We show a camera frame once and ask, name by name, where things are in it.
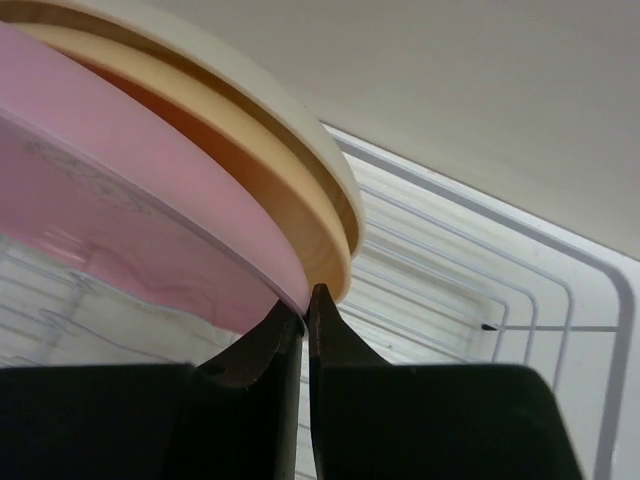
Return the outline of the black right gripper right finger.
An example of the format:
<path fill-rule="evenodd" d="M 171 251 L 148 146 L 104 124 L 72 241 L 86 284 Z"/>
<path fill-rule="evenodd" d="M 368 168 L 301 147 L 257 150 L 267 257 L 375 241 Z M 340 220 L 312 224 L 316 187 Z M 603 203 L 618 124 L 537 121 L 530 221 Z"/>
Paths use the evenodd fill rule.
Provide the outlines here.
<path fill-rule="evenodd" d="M 307 316 L 312 447 L 321 479 L 578 479 L 556 398 L 513 364 L 394 365 L 341 318 Z"/>

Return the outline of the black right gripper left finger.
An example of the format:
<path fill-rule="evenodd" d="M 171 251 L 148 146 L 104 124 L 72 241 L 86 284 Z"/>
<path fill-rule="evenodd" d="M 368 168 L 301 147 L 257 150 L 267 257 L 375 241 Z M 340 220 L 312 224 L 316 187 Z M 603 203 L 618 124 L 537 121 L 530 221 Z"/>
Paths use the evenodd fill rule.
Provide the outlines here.
<path fill-rule="evenodd" d="M 275 305 L 191 364 L 1 372 L 5 479 L 290 479 L 302 327 Z"/>

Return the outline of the pink plate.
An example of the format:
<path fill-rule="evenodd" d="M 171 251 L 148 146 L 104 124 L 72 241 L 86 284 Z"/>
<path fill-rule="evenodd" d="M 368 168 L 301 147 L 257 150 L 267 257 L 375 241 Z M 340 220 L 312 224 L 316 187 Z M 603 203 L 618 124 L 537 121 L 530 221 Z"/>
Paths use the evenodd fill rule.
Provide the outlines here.
<path fill-rule="evenodd" d="M 310 300 L 281 229 L 220 165 L 70 58 L 1 27 L 1 231 L 144 302 L 244 333 Z"/>

